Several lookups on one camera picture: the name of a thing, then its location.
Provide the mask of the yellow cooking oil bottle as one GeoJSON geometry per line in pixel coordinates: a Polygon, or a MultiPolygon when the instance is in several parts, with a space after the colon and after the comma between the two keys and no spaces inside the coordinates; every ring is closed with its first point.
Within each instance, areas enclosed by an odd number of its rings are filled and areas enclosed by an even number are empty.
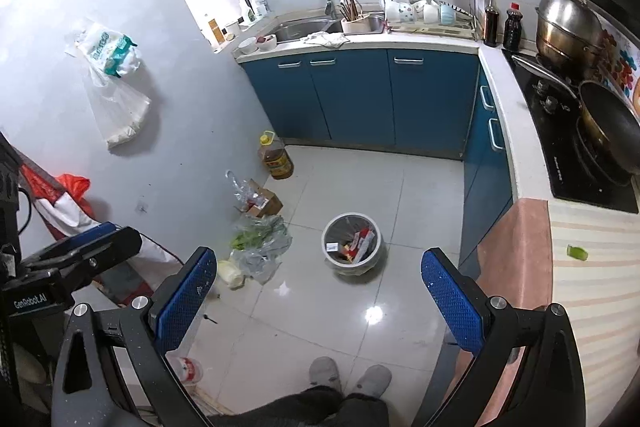
{"type": "Polygon", "coordinates": [[[272,130],[265,130],[259,137],[259,157],[275,180],[288,179],[294,173],[294,164],[283,141],[272,130]]]}

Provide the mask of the left grey slipper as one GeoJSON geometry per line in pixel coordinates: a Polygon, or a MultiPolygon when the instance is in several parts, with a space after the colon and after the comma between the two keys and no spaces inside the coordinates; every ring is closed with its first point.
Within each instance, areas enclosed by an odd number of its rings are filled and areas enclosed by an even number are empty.
{"type": "Polygon", "coordinates": [[[312,387],[328,387],[338,393],[342,392],[340,371],[330,357],[316,358],[309,366],[308,376],[312,387]]]}

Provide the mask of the pink striped counter cloth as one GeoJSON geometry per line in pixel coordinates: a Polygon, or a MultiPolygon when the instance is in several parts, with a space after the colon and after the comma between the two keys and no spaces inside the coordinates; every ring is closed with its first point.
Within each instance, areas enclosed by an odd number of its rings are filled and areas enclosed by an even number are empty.
{"type": "Polygon", "coordinates": [[[519,199],[459,269],[522,309],[559,303],[582,365],[586,423],[599,426],[639,370],[639,217],[562,200],[519,199]],[[566,246],[585,248],[582,262],[566,246]]]}

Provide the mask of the dark soy sauce bottle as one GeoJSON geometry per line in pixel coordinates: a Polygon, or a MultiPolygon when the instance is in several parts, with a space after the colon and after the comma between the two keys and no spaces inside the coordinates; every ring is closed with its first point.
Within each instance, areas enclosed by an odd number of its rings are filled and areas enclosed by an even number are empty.
{"type": "Polygon", "coordinates": [[[499,11],[496,0],[488,0],[484,9],[483,41],[486,46],[498,46],[499,11]]]}

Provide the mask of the clear plastic bag vegetables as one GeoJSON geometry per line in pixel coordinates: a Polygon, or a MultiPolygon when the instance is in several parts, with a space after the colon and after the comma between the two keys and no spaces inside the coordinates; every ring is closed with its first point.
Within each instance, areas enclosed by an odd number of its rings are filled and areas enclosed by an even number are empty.
{"type": "Polygon", "coordinates": [[[231,170],[227,170],[224,176],[231,183],[235,197],[234,208],[239,213],[230,242],[230,259],[245,277],[265,285],[279,268],[281,257],[291,247],[292,236],[280,215],[281,211],[275,216],[263,218],[245,213],[248,180],[239,180],[231,170]]]}

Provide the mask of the dark vinegar bottle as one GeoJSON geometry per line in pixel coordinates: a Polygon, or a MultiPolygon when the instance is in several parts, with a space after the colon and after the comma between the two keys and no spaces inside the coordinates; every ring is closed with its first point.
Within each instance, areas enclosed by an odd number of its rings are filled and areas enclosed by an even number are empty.
{"type": "Polygon", "coordinates": [[[523,14],[520,6],[512,2],[510,8],[506,10],[506,21],[504,22],[503,47],[510,52],[518,52],[522,38],[523,14]]]}

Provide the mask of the stainless steel sink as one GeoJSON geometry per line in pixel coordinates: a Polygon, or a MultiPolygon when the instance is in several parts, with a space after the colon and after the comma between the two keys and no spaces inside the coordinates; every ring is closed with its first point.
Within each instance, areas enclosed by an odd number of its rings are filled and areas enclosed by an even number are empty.
{"type": "Polygon", "coordinates": [[[273,35],[279,42],[289,42],[303,39],[320,31],[337,34],[342,31],[341,22],[326,17],[299,18],[278,25],[273,29],[273,35]]]}

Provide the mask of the blue kitchen cabinets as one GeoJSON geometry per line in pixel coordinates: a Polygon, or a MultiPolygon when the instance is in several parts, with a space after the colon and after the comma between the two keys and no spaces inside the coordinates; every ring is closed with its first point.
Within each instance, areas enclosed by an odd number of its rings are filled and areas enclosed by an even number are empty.
{"type": "Polygon", "coordinates": [[[280,138],[460,160],[460,267],[512,205],[504,139],[488,76],[469,53],[329,51],[243,64],[280,138]]]}

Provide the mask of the right grey slipper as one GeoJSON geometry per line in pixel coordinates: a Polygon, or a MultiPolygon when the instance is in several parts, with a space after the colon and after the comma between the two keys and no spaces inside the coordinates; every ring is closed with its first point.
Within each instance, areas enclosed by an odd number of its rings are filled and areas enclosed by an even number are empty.
{"type": "Polygon", "coordinates": [[[392,382],[392,372],[384,365],[372,365],[358,379],[354,392],[373,399],[381,399],[392,382]]]}

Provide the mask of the stainless steel pot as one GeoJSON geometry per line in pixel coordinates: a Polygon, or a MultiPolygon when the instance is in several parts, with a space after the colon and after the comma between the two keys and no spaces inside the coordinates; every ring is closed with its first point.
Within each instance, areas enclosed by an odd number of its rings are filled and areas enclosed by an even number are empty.
{"type": "Polygon", "coordinates": [[[595,69],[603,27],[587,0],[540,0],[536,6],[538,54],[566,75],[595,69]]]}

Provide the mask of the person's right leg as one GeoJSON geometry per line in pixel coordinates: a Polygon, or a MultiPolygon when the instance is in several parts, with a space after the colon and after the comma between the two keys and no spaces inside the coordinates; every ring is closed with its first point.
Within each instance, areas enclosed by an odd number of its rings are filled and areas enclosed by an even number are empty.
{"type": "Polygon", "coordinates": [[[388,427],[390,413],[380,398],[352,393],[344,399],[335,416],[335,425],[347,427],[388,427]]]}

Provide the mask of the colourful wall sticker sheet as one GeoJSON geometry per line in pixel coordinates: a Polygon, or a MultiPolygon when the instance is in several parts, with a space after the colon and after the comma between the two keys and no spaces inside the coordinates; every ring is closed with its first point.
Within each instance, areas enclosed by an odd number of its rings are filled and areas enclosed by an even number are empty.
{"type": "Polygon", "coordinates": [[[603,28],[601,76],[639,117],[639,38],[600,6],[589,7],[603,28]]]}

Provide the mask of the white chopstick holder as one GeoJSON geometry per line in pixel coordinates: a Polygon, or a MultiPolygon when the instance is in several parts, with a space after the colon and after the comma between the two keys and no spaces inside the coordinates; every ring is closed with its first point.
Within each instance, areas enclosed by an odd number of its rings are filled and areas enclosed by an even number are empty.
{"type": "Polygon", "coordinates": [[[340,0],[338,12],[342,17],[342,31],[346,36],[382,34],[385,29],[384,14],[364,12],[358,0],[340,0]]]}

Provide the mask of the green vegetable scrap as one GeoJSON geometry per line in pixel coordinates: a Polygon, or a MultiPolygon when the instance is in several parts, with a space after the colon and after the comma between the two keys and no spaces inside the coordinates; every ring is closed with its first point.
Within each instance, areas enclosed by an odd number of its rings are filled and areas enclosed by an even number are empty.
{"type": "Polygon", "coordinates": [[[566,246],[566,254],[568,257],[585,262],[589,258],[588,251],[585,248],[575,246],[575,245],[567,245],[566,246]]]}

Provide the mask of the person's left leg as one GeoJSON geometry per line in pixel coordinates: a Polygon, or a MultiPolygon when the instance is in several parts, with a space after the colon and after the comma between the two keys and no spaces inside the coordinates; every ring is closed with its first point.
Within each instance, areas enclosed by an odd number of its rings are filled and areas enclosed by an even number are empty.
{"type": "Polygon", "coordinates": [[[213,415],[213,426],[315,426],[334,415],[343,395],[331,387],[316,386],[235,415],[213,415]]]}

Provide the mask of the white cabbage piece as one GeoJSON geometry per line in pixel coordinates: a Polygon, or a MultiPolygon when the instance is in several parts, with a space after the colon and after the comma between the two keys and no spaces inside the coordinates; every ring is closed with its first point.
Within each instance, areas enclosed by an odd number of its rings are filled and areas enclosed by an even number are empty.
{"type": "Polygon", "coordinates": [[[232,291],[241,288],[245,282],[245,275],[230,259],[218,261],[217,275],[232,291]]]}

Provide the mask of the white long cardboard box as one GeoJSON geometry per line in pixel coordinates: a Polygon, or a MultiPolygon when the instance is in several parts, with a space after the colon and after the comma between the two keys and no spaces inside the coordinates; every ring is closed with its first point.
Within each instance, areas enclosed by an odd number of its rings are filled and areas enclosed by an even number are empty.
{"type": "Polygon", "coordinates": [[[372,243],[375,242],[375,231],[369,228],[360,229],[352,240],[343,247],[343,254],[350,263],[359,263],[367,256],[372,243]]]}

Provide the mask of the black induction cooktop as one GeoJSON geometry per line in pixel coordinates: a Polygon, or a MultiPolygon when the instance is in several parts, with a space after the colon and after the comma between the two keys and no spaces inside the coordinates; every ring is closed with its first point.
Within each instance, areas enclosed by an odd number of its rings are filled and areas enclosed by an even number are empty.
{"type": "Polygon", "coordinates": [[[577,91],[547,72],[530,56],[503,53],[514,72],[544,153],[554,197],[637,213],[631,174],[592,142],[582,121],[577,91]]]}

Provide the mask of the white round trash bin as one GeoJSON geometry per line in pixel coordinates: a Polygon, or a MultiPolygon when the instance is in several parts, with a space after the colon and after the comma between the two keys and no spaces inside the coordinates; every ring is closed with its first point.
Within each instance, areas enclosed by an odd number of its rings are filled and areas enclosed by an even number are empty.
{"type": "Polygon", "coordinates": [[[333,218],[322,232],[321,249],[326,263],[341,277],[362,277],[376,269],[387,255],[381,229],[358,212],[333,218]]]}

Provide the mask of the grey slipper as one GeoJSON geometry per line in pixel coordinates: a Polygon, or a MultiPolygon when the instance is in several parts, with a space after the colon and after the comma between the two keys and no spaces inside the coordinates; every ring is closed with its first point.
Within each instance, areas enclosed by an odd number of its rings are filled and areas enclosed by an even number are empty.
{"type": "Polygon", "coordinates": [[[372,365],[358,379],[354,392],[373,399],[381,399],[392,382],[392,372],[384,365],[372,365]]]}
{"type": "Polygon", "coordinates": [[[316,358],[309,366],[308,376],[312,387],[328,387],[338,393],[342,392],[340,371],[330,357],[316,358]]]}

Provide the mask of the white hanging plastic bag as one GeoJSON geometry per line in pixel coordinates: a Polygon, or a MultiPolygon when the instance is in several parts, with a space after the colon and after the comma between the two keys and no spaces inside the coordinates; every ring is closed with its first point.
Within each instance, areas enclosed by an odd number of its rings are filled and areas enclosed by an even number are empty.
{"type": "Polygon", "coordinates": [[[86,95],[107,150],[133,140],[151,108],[151,100],[128,82],[141,66],[137,43],[90,20],[65,53],[84,64],[86,95]]]}

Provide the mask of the black frying pan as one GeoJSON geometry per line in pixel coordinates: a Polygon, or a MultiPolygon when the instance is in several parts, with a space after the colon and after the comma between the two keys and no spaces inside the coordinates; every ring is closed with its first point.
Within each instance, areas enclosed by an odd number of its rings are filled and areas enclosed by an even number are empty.
{"type": "Polygon", "coordinates": [[[575,89],[531,58],[512,54],[512,61],[547,86],[552,86],[582,112],[592,139],[625,171],[639,174],[639,119],[624,100],[597,81],[584,80],[575,89]]]}

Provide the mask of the red plastic bag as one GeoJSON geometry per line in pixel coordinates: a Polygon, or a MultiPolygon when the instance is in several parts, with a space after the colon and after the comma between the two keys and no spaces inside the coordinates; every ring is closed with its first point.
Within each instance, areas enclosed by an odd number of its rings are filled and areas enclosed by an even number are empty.
{"type": "Polygon", "coordinates": [[[100,222],[96,220],[85,194],[91,182],[84,176],[63,173],[51,176],[37,165],[21,165],[21,176],[35,210],[56,241],[84,233],[100,222]]]}

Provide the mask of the brown cardboard box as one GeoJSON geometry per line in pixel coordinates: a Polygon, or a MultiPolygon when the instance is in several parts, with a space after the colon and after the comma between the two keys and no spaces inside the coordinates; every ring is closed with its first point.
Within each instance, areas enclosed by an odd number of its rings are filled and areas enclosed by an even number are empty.
{"type": "Polygon", "coordinates": [[[277,215],[283,208],[280,198],[262,187],[253,179],[246,182],[246,204],[244,212],[255,218],[277,215]]]}

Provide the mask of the person's leg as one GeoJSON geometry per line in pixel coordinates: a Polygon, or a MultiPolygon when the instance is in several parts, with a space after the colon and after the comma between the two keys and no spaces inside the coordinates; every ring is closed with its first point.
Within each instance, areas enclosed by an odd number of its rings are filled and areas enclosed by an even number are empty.
{"type": "Polygon", "coordinates": [[[335,416],[335,425],[347,427],[388,427],[390,413],[380,398],[352,393],[344,399],[335,416]]]}
{"type": "Polygon", "coordinates": [[[316,386],[235,415],[213,415],[213,426],[315,426],[334,415],[343,395],[331,387],[316,386]]]}

